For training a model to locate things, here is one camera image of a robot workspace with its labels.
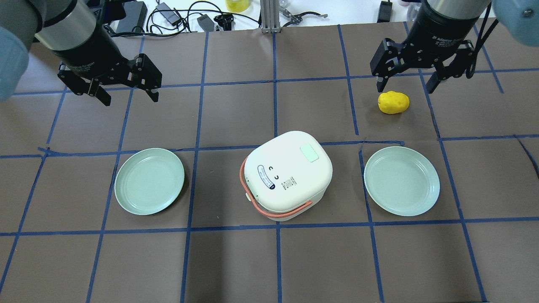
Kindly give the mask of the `black gripper, image-right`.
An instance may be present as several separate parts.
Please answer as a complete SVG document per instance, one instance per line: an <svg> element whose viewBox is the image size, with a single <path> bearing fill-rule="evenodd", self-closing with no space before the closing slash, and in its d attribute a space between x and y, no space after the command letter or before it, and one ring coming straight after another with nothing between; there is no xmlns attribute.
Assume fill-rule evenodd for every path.
<svg viewBox="0 0 539 303"><path fill-rule="evenodd" d="M377 92L408 69L436 70L426 82L428 94L447 77L472 77L477 52L466 36L479 18L478 9L479 2L472 0L422 0L405 40L383 39L372 57Z"/></svg>

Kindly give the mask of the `black gripper, image-left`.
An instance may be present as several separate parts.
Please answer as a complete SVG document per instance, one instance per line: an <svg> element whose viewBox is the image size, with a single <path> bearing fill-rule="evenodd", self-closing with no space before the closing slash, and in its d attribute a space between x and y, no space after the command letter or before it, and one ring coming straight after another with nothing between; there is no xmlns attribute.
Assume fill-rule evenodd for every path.
<svg viewBox="0 0 539 303"><path fill-rule="evenodd" d="M50 50L60 58L59 79L69 89L87 89L87 95L110 106L104 85L144 90L159 101L162 73L144 53L126 58L106 30L96 22L50 27Z"/></svg>

